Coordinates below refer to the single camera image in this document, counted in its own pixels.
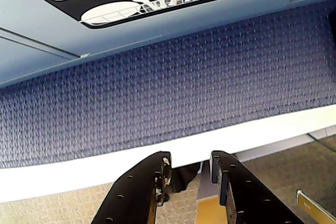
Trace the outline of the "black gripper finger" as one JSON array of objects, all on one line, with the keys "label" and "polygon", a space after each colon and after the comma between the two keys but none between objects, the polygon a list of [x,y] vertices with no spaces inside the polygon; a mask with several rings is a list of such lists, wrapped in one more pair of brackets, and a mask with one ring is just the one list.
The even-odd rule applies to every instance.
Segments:
[{"label": "black gripper finger", "polygon": [[155,223],[156,209],[164,204],[171,177],[170,152],[146,157],[114,182],[92,223]]},{"label": "black gripper finger", "polygon": [[210,169],[228,223],[303,223],[235,156],[212,151]]}]

